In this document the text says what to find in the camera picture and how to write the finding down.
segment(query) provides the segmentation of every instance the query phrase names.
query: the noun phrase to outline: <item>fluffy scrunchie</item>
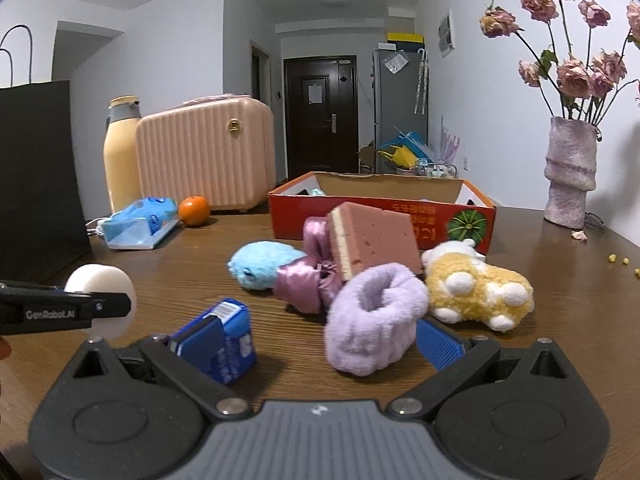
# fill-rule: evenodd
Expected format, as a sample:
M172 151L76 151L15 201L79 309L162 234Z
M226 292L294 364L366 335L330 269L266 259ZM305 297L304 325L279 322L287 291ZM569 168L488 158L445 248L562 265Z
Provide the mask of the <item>fluffy scrunchie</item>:
M327 361L342 372L367 376L398 361L415 341L427 311L424 283L401 264L356 275L335 298L324 327Z

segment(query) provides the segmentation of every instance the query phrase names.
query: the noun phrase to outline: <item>orange fruit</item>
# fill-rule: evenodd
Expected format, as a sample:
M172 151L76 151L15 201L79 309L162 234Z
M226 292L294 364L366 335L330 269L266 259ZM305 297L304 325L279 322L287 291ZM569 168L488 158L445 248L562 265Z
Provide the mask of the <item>orange fruit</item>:
M178 218L189 227L204 224L209 215L209 203L203 196L187 197L178 206Z

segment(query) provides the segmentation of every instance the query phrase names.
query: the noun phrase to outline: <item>table surface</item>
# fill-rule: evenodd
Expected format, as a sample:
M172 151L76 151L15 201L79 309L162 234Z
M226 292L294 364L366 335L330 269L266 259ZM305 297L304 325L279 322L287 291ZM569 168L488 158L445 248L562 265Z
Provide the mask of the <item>table surface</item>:
M559 342L603 406L612 430L598 479L640 478L640 248L613 232L588 230L587 243L543 221L542 212L501 208L488 262L528 277L536 310L499 336L505 346L528 346L540 336ZM240 288L226 262L242 245L271 239L268 214L218 215L209 225L181 229L154 251L110 252L94 245L94 260L122 268L138 294L138 314L126 344L149 333L171 333L226 296L252 310L258 364L235 386L258 404L266 397L376 398L382 405L434 373L411 348L402 360L363 379L333 370L324 358L322 323L286 312L271 294ZM610 264L609 254L618 260ZM631 263L622 264L628 257ZM489 333L480 324L465 335ZM12 355L0 362L0 448L26 480L36 479L25 446L39 402L78 349L81 332L7 338Z

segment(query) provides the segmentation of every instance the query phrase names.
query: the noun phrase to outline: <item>dark brown door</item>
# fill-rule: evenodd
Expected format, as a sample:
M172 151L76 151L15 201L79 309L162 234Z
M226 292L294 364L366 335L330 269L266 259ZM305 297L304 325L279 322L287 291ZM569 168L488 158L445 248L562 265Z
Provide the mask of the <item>dark brown door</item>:
M358 172L356 58L284 61L289 179Z

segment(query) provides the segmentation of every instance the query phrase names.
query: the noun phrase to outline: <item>blue plush toy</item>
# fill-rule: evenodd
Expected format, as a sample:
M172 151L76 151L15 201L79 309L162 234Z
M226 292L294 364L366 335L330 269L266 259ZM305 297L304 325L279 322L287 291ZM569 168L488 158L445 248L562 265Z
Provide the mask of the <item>blue plush toy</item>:
M278 267L306 256L279 242L253 242L240 248L226 264L231 275L247 290L267 290L276 283Z

